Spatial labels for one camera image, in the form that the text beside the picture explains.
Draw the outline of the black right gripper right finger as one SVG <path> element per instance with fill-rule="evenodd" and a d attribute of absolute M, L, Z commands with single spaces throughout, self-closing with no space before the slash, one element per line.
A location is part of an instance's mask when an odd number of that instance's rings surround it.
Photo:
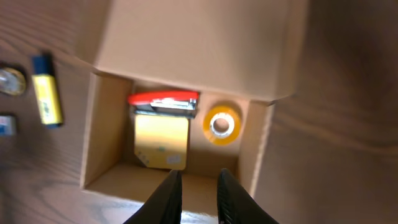
<path fill-rule="evenodd" d="M 278 224 L 246 192 L 228 169 L 222 169 L 217 182 L 218 223 Z"/>

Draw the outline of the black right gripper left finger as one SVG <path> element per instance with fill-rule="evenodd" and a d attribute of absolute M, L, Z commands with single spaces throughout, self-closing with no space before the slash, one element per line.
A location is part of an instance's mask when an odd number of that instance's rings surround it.
<path fill-rule="evenodd" d="M 171 170 L 144 205 L 123 224 L 180 224 L 182 175 Z"/>

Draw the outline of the yellow sticky note pad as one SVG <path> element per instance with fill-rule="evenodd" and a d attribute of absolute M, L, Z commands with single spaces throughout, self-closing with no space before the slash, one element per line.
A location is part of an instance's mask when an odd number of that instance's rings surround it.
<path fill-rule="evenodd" d="M 148 168 L 184 170 L 189 120 L 138 114 L 134 121 L 134 154 Z"/>

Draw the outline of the yellow clear tape roll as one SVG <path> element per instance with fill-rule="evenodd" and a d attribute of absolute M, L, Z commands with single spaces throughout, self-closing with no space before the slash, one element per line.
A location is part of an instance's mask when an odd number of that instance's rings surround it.
<path fill-rule="evenodd" d="M 235 141 L 241 129 L 241 117 L 233 108 L 212 108 L 203 120 L 203 134 L 214 145 L 225 146 Z"/>

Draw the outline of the red black stapler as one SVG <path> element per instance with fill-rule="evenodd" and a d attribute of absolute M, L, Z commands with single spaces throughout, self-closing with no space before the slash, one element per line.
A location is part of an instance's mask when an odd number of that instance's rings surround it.
<path fill-rule="evenodd" d="M 127 102 L 135 114 L 194 119 L 198 99 L 196 91 L 162 90 L 131 94 Z"/>

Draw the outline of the correction tape dispenser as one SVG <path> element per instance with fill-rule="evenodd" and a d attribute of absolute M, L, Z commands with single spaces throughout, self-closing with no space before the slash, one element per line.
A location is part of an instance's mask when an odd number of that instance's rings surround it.
<path fill-rule="evenodd" d="M 22 72 L 10 67 L 1 68 L 1 93 L 19 96 L 25 92 L 26 85 L 26 79 Z"/>

